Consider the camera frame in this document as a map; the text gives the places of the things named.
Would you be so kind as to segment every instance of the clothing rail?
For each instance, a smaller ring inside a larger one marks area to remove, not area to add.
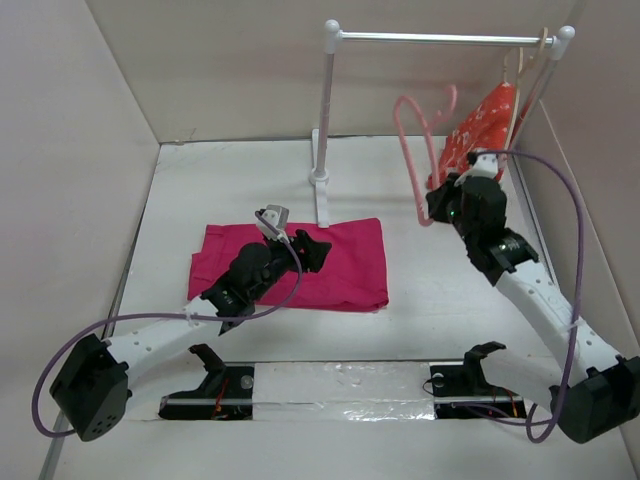
[[[476,45],[479,47],[537,47],[539,37],[495,37],[488,35],[421,35],[413,33],[339,32],[339,40],[354,42],[420,43],[426,45]],[[544,48],[553,47],[547,38]]]
[[[320,106],[319,129],[311,132],[313,149],[313,168],[309,181],[315,187],[316,214],[319,227],[329,226],[329,207],[327,199],[327,182],[329,171],[326,169],[327,137],[329,135],[329,109],[331,105],[331,86],[333,83],[333,60],[338,44],[341,41],[357,42],[386,42],[386,43],[418,43],[422,45],[464,45],[482,47],[538,47],[541,39],[538,37],[509,37],[488,35],[441,35],[441,34],[405,34],[405,33],[369,33],[344,32],[335,20],[325,23],[325,60],[324,77],[322,82],[322,102]],[[549,55],[540,69],[533,88],[529,92],[524,107],[520,112],[521,123],[518,133],[522,132],[524,124],[537,105],[546,86],[548,85],[555,67],[562,58],[569,42],[575,36],[573,27],[560,28],[556,36],[547,38],[544,49]]]

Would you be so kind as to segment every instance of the red patterned fabric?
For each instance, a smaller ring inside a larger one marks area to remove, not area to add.
[[[447,137],[447,143],[438,163],[440,178],[445,178],[450,172],[464,173],[469,170],[467,153],[471,150],[504,148],[514,94],[513,85],[501,83]],[[502,168],[498,174],[498,180],[501,176]],[[429,190],[433,190],[431,176],[427,186]]]

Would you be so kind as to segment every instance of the white zip tie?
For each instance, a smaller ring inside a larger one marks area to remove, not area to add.
[[[183,311],[184,311],[184,318],[189,324],[189,326],[194,327],[195,325],[193,324],[193,319],[191,318],[191,315],[197,315],[198,312],[192,312],[191,310],[189,310],[188,307],[184,307]]]
[[[575,322],[570,323],[569,325],[565,325],[565,326],[563,326],[563,327],[560,327],[560,328],[558,328],[556,331],[557,331],[559,334],[562,334],[562,333],[569,332],[569,331],[571,331],[571,330],[572,330],[572,329],[574,329],[574,328],[578,328],[578,327],[580,327],[580,326],[582,326],[582,325],[586,325],[586,324],[587,324],[587,322],[585,321],[585,319],[584,319],[584,318],[582,318],[582,317],[580,317],[580,318],[578,318],[578,320],[576,320]]]

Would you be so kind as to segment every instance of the pink plastic hanger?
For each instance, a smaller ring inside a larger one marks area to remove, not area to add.
[[[429,218],[424,211],[424,196],[421,192],[421,184],[424,182],[420,181],[418,177],[418,171],[413,162],[413,157],[411,156],[411,151],[409,150],[409,145],[407,144],[407,138],[404,133],[404,128],[402,127],[402,123],[400,122],[400,107],[403,103],[407,103],[409,107],[413,110],[413,113],[416,116],[416,119],[420,123],[422,127],[422,135],[424,136],[424,140],[427,143],[427,153],[429,155],[429,162],[431,163],[431,175],[434,181],[434,187],[438,188],[441,185],[440,172],[438,171],[438,160],[436,158],[435,148],[433,146],[433,136],[432,131],[436,126],[441,123],[447,122],[451,115],[453,115],[453,110],[456,108],[456,101],[458,99],[458,91],[456,90],[455,85],[449,85],[445,89],[447,94],[449,95],[449,105],[445,113],[442,113],[441,110],[438,110],[431,122],[427,123],[424,118],[424,114],[420,109],[418,103],[411,97],[407,97],[406,95],[402,95],[396,100],[396,104],[393,107],[393,120],[396,124],[396,128],[398,129],[398,138],[400,139],[400,146],[402,147],[402,153],[404,154],[404,159],[407,163],[407,170],[409,171],[409,178],[411,179],[411,188],[413,190],[413,196],[416,202],[416,211],[418,214],[418,223],[423,227],[428,227],[433,223],[433,219]]]

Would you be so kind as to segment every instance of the pink cloth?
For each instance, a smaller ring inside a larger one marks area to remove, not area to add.
[[[318,242],[331,242],[332,248],[319,273],[305,273],[296,296],[287,307],[373,312],[389,303],[387,263],[382,243],[382,227],[377,218],[339,223],[330,228],[293,223],[287,233],[306,230]],[[200,295],[228,268],[240,248],[261,242],[255,225],[207,225],[200,253],[191,259],[188,298]],[[296,273],[286,273],[259,305],[277,305],[291,292]]]

